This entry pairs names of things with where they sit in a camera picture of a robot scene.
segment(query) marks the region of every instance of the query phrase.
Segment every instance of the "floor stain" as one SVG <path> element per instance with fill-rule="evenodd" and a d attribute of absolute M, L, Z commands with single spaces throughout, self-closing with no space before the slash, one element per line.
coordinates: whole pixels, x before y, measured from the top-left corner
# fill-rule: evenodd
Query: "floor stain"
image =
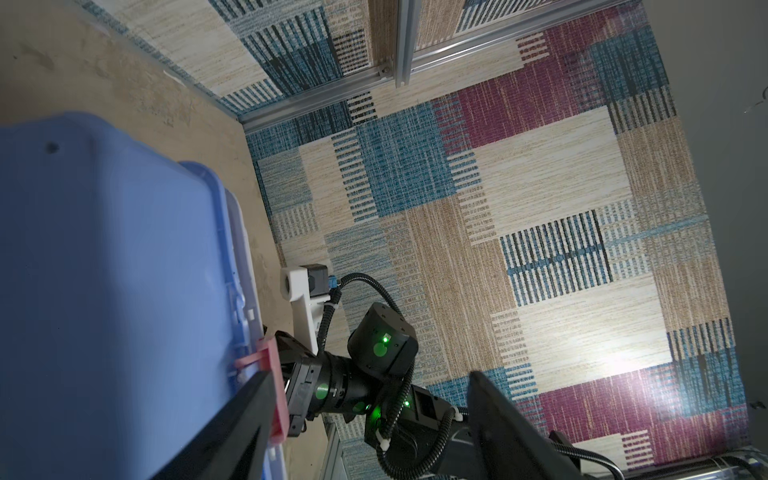
<path fill-rule="evenodd" d="M 39 50 L 35 50 L 34 48 L 30 47 L 29 45 L 25 43 L 19 43 L 19 47 L 22 49 L 22 55 L 29 55 L 35 59 L 35 61 L 40 65 L 41 67 L 45 68 L 49 71 L 55 71 L 56 70 L 56 64 L 53 62 L 53 58 L 47 56 L 43 52 Z"/>

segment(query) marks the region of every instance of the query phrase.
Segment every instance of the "green circular sticker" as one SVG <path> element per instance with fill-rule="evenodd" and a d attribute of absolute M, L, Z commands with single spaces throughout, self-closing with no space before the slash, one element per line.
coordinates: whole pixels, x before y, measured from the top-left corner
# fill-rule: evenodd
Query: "green circular sticker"
<path fill-rule="evenodd" d="M 328 384 L 327 383 L 321 383 L 317 386 L 317 390 L 315 390 L 315 397 L 317 397 L 318 400 L 322 400 L 328 396 Z"/>
<path fill-rule="evenodd" d="M 386 345 L 379 342 L 373 346 L 373 354 L 376 356 L 384 356 L 386 355 Z"/>

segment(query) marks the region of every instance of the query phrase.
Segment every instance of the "metal bar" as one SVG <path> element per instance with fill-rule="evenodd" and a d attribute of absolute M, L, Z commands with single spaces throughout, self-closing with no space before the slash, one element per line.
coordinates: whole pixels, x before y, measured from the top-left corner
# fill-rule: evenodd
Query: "metal bar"
<path fill-rule="evenodd" d="M 327 107 L 392 81 L 389 64 L 367 68 L 339 80 L 304 91 L 285 100 L 259 108 L 237 120 L 243 124 L 246 134 L 293 120 L 318 108 Z"/>
<path fill-rule="evenodd" d="M 419 14 L 421 11 L 421 0 L 401 0 L 414 5 L 410 10 L 411 18 L 409 23 L 412 37 L 411 48 L 406 49 L 406 40 L 402 41 L 403 54 L 396 59 L 403 65 L 406 58 L 406 50 L 413 51 L 416 36 L 419 33 Z M 505 20 L 494 22 L 487 27 L 477 28 L 462 35 L 457 35 L 448 41 L 438 43 L 432 47 L 423 48 L 412 54 L 412 61 L 409 62 L 410 70 L 406 74 L 400 72 L 400 81 L 408 83 L 411 74 L 428 70 L 438 65 L 443 65 L 450 61 L 457 60 L 481 51 L 503 41 L 515 40 L 531 33 L 545 30 L 561 23 L 569 22 L 576 18 L 597 12 L 603 8 L 620 4 L 626 0 L 557 0 L 540 7 L 533 8 L 529 12 L 523 12 L 520 15 L 514 15 Z M 380 65 L 371 67 L 364 71 L 351 74 L 339 80 L 332 81 L 312 90 L 305 91 L 298 95 L 288 97 L 272 105 L 259 108 L 249 114 L 242 115 L 238 121 L 243 124 L 246 134 L 253 133 L 270 125 L 279 124 L 308 114 L 318 108 L 327 107 L 338 101 L 346 100 L 357 94 L 369 91 L 372 88 L 380 87 L 395 80 L 391 65 Z"/>
<path fill-rule="evenodd" d="M 411 63 L 413 62 L 416 38 L 419 36 L 421 11 L 422 0 L 399 0 L 395 47 L 395 87 L 407 85 L 411 80 Z"/>
<path fill-rule="evenodd" d="M 494 22 L 415 53 L 412 73 L 428 70 L 503 41 L 546 30 L 626 0 L 558 0 L 506 20 Z"/>

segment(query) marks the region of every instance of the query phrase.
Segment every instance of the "white zip tie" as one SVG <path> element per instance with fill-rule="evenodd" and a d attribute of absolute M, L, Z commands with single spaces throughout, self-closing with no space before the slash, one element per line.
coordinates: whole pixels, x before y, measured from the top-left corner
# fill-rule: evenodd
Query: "white zip tie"
<path fill-rule="evenodd" d="M 379 446 L 384 452 L 389 450 L 389 439 L 383 438 L 379 429 L 376 429 L 376 438 L 379 440 Z"/>

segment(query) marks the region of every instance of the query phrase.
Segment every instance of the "patterned carpet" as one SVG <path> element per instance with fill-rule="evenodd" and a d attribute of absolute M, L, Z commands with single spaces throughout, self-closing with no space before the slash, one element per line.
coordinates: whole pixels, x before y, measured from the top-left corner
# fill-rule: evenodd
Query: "patterned carpet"
<path fill-rule="evenodd" d="M 75 0 L 242 115 L 392 58 L 396 0 Z M 417 48 L 551 0 L 423 0 Z"/>
<path fill-rule="evenodd" d="M 363 271 L 417 329 L 415 381 L 481 370 L 624 469 L 748 442 L 712 234 L 630 2 L 248 136 L 280 254 Z M 329 348 L 376 300 L 350 286 Z M 382 476 L 335 419 L 350 478 Z"/>

